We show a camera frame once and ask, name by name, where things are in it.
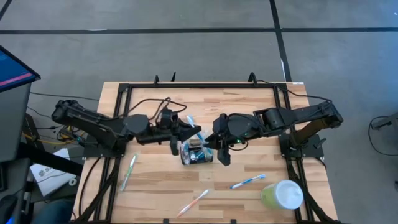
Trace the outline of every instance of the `toothbrush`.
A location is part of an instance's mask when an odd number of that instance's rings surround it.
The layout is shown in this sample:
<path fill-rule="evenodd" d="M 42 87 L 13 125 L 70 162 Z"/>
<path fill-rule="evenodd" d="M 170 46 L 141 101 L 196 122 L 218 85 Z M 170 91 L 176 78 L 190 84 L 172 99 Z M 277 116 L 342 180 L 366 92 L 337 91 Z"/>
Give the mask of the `toothbrush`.
<path fill-rule="evenodd" d="M 240 182 L 238 184 L 235 184 L 234 186 L 230 186 L 229 189 L 235 189 L 237 187 L 240 187 L 242 185 L 248 184 L 248 183 L 253 182 L 255 180 L 264 179 L 264 178 L 266 178 L 266 175 L 265 174 L 261 174 L 261 175 L 258 175 L 256 177 L 253 177 L 253 178 L 250 178 L 248 180 L 245 180 L 243 182 Z"/>
<path fill-rule="evenodd" d="M 129 170 L 127 171 L 126 178 L 124 178 L 124 181 L 123 181 L 122 185 L 120 186 L 120 191 L 123 191 L 124 188 L 126 187 L 126 183 L 127 183 L 127 180 L 129 179 L 129 176 L 131 174 L 132 167 L 134 165 L 134 162 L 136 161 L 136 157 L 137 157 L 137 154 L 135 154 L 132 157 L 132 159 L 131 159 Z"/>
<path fill-rule="evenodd" d="M 202 197 L 204 197 L 207 193 L 209 192 L 209 190 L 205 190 L 198 198 L 196 198 L 193 202 L 189 203 L 189 205 L 185 206 L 185 208 L 183 208 L 181 210 L 181 212 L 177 215 L 177 218 L 180 217 L 182 214 L 184 214 L 186 211 L 188 211 L 188 209 L 190 209 L 192 206 L 194 206 L 199 199 L 201 199 Z"/>

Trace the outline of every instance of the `black metal frame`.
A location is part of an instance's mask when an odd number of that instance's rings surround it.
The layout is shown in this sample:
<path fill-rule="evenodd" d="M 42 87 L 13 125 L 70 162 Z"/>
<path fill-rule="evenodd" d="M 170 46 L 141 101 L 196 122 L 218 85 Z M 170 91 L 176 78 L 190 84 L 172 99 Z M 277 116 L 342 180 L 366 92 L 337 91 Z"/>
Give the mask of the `black metal frame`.
<path fill-rule="evenodd" d="M 40 139 L 39 132 L 37 131 L 36 125 L 33 121 L 33 117 L 29 114 L 25 114 L 24 124 L 22 127 L 22 132 L 28 134 L 30 136 L 36 136 L 36 138 Z M 45 151 L 43 144 L 40 141 L 35 141 L 34 139 L 25 138 L 26 143 L 41 151 Z"/>
<path fill-rule="evenodd" d="M 172 78 L 172 82 L 175 80 L 175 73 Z M 257 78 L 255 74 L 251 73 L 248 79 L 248 82 L 251 83 L 159 83 L 159 78 L 158 76 L 155 76 L 155 80 L 153 83 L 121 83 L 119 84 L 118 88 L 118 95 L 116 97 L 116 104 L 115 104 L 115 109 L 114 109 L 114 116 L 117 116 L 119 114 L 120 106 L 121 106 L 121 98 L 122 94 L 126 91 L 127 92 L 127 97 L 126 97 L 126 102 L 124 103 L 124 113 L 127 113 L 129 108 L 130 108 L 130 101 L 131 101 L 131 95 L 132 95 L 132 90 L 135 88 L 270 88 L 274 92 L 274 98 L 275 98 L 275 105 L 277 108 L 281 107 L 281 102 L 279 98 L 279 89 L 278 87 L 281 87 L 282 89 L 287 89 L 286 83 L 275 83 L 273 84 L 268 84 L 268 83 L 258 83 Z M 285 101 L 285 106 L 286 108 L 290 109 L 290 100 L 289 100 L 289 95 L 286 91 L 282 91 L 284 101 Z M 101 182 L 100 182 L 100 187 L 99 187 L 99 192 L 107 189 L 103 189 L 103 187 L 106 185 L 106 182 L 109 181 L 107 179 L 108 176 L 108 171 L 109 171 L 109 163 L 110 163 L 110 158 L 106 157 L 104 161 L 104 166 L 103 166 L 103 173 L 101 176 Z M 95 212 L 94 212 L 94 217 L 93 221 L 88 221 L 85 223 L 111 223 L 111 217 L 112 217 L 112 211 L 113 211 L 113 203 L 114 199 L 116 196 L 116 184 L 118 180 L 118 172 L 119 172 L 119 166 L 120 166 L 120 160 L 121 158 L 116 158 L 114 162 L 114 167 L 113 169 L 116 170 L 116 175 L 113 176 L 113 182 L 111 184 L 111 189 L 110 189 L 110 194 L 109 194 L 109 199 L 108 199 L 108 205 L 106 209 L 106 218 L 104 220 L 100 220 L 100 213 L 101 213 L 101 204 L 102 204 L 102 199 L 100 200 L 99 204 L 97 204 Z M 287 165 L 287 171 L 288 173 L 291 172 L 292 170 L 289 169 L 289 167 L 292 167 L 292 162 L 293 160 L 291 158 L 285 157 L 286 160 L 286 165 Z M 304 166 L 301 158 L 297 158 L 295 160 L 297 162 L 297 167 L 298 167 L 298 176 L 300 177 L 300 181 L 302 186 L 308 190 L 307 186 L 307 181 L 305 178 L 305 173 L 304 173 Z M 308 221 L 314 221 L 314 216 L 312 213 L 312 208 L 305 199 L 305 208 L 306 208 L 306 213 L 308 217 Z M 301 221 L 306 221 L 302 219 L 302 214 L 300 212 L 300 208 L 294 210 L 295 213 L 295 219 L 296 222 L 299 223 Z"/>
<path fill-rule="evenodd" d="M 80 176 L 81 172 L 83 171 L 83 165 L 77 162 L 55 156 L 52 153 L 42 151 L 23 142 L 19 143 L 17 153 L 17 159 L 20 158 L 29 158 L 33 163 L 42 164 L 44 166 L 77 176 Z"/>

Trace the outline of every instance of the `person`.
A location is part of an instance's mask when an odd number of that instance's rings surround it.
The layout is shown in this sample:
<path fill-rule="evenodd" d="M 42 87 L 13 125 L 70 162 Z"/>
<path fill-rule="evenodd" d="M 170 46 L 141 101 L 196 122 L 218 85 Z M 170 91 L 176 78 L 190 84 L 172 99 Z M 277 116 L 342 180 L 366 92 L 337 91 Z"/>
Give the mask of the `person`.
<path fill-rule="evenodd" d="M 71 199 L 61 199 L 50 202 L 33 218 L 31 224 L 68 223 L 73 213 L 73 204 L 74 200 Z"/>

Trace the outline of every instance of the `table leg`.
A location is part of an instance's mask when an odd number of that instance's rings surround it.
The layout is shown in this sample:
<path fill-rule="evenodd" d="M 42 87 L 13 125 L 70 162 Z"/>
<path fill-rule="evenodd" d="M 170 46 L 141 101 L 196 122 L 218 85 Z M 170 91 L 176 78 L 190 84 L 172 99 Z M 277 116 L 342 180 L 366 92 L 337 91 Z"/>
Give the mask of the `table leg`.
<path fill-rule="evenodd" d="M 81 164 L 55 156 L 52 153 L 42 151 L 23 142 L 19 143 L 18 158 L 29 158 L 34 163 L 77 176 L 80 176 L 83 170 L 83 165 Z"/>

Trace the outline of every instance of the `white toothbrush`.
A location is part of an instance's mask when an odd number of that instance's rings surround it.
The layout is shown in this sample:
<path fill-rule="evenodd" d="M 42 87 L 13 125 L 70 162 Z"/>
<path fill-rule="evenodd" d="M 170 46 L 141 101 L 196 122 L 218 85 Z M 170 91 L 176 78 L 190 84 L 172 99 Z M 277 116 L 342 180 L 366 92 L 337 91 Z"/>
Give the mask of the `white toothbrush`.
<path fill-rule="evenodd" d="M 180 217 L 182 214 L 184 214 L 186 211 L 188 211 L 188 209 L 190 209 L 192 206 L 194 206 L 199 199 L 201 199 L 202 197 L 204 197 L 207 193 L 209 192 L 209 190 L 205 190 L 198 198 L 196 198 L 193 202 L 189 203 L 189 205 L 185 206 L 185 208 L 183 208 L 181 210 L 181 212 L 177 215 L 177 218 Z"/>

